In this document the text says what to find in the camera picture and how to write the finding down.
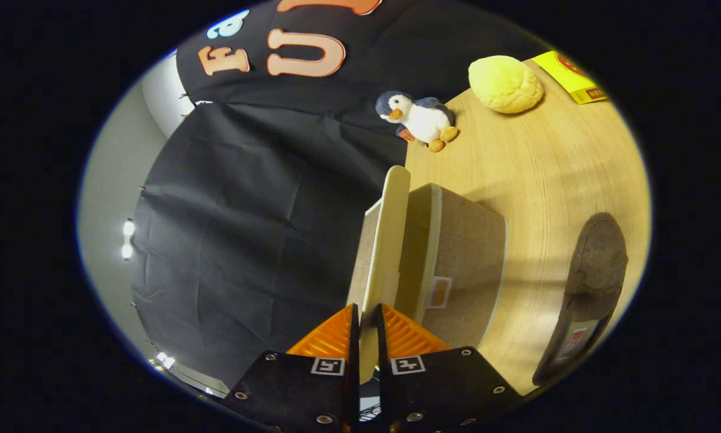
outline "wooden board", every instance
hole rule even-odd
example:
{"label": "wooden board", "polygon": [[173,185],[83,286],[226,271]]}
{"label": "wooden board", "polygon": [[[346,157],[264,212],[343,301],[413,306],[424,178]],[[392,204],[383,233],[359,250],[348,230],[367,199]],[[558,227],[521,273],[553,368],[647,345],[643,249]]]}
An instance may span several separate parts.
{"label": "wooden board", "polygon": [[609,101],[578,105],[544,69],[545,88],[527,112],[503,115],[472,90],[448,102],[460,133],[439,153],[409,145],[411,189],[437,183],[505,217],[503,287],[480,353],[522,395],[547,347],[569,263],[586,220],[609,212],[629,263],[607,337],[638,288],[651,241],[651,198],[640,151]]}
{"label": "wooden board", "polygon": [[360,312],[360,383],[371,380],[379,361],[372,313],[381,302],[394,305],[400,254],[406,227],[410,173],[395,165],[387,173],[382,199],[369,209],[360,234],[347,304]]}

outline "orange letter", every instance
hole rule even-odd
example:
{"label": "orange letter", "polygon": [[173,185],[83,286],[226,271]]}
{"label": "orange letter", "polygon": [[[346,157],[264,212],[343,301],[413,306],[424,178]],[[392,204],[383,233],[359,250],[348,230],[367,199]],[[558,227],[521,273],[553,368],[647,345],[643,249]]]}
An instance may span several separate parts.
{"label": "orange letter", "polygon": [[367,16],[381,2],[382,0],[281,0],[277,11],[289,11],[298,6],[342,6],[351,8],[358,16]]}
{"label": "orange letter", "polygon": [[325,52],[321,60],[297,60],[297,58],[283,58],[277,54],[271,54],[266,60],[266,68],[272,76],[280,74],[308,77],[329,76],[339,70],[346,53],[342,42],[329,36],[285,33],[279,28],[269,33],[267,44],[271,49],[278,49],[281,46],[314,46]]}
{"label": "orange letter", "polygon": [[212,76],[214,72],[229,71],[230,69],[239,69],[243,72],[251,70],[248,65],[248,55],[244,49],[235,50],[235,54],[227,55],[232,52],[231,48],[221,47],[211,51],[211,47],[206,46],[197,52],[200,63],[208,76]]}

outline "white wall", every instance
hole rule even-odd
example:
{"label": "white wall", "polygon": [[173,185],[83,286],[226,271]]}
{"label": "white wall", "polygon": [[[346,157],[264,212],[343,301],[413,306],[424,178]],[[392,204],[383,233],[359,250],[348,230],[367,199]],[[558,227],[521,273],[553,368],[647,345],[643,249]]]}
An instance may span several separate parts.
{"label": "white wall", "polygon": [[[94,143],[80,194],[82,262],[103,307],[143,359],[154,359],[157,353],[130,306],[129,263],[121,256],[122,225],[133,214],[140,196],[138,185],[144,183],[168,137],[184,120],[182,115],[194,109],[188,98],[179,99],[184,92],[175,55],[138,80],[112,111]],[[218,397],[229,392],[222,381],[184,367],[180,360],[170,373],[202,391],[211,387]]]}
{"label": "white wall", "polygon": [[138,82],[102,128],[85,168],[78,214],[82,262],[113,321],[141,353],[154,356],[130,302],[127,262],[122,260],[122,224],[138,200],[138,185],[154,164],[166,137],[146,107]]}

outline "yellow plush ball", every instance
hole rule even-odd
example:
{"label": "yellow plush ball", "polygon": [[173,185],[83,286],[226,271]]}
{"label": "yellow plush ball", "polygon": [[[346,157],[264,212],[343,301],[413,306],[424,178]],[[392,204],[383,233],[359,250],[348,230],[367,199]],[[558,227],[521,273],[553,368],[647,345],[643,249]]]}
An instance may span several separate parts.
{"label": "yellow plush ball", "polygon": [[530,109],[545,93],[531,68],[507,55],[492,55],[473,61],[468,77],[478,99],[497,112]]}

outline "penguin foot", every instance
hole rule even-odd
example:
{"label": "penguin foot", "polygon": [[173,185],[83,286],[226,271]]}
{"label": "penguin foot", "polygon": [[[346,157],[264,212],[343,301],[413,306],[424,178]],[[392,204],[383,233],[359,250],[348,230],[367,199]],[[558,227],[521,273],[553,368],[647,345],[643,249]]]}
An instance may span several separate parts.
{"label": "penguin foot", "polygon": [[443,141],[451,141],[454,140],[457,134],[459,134],[459,129],[457,129],[456,126],[446,126],[440,131],[440,139]]}
{"label": "penguin foot", "polygon": [[432,140],[429,145],[427,145],[427,149],[433,153],[440,152],[445,145],[446,143],[444,143],[443,140]]}

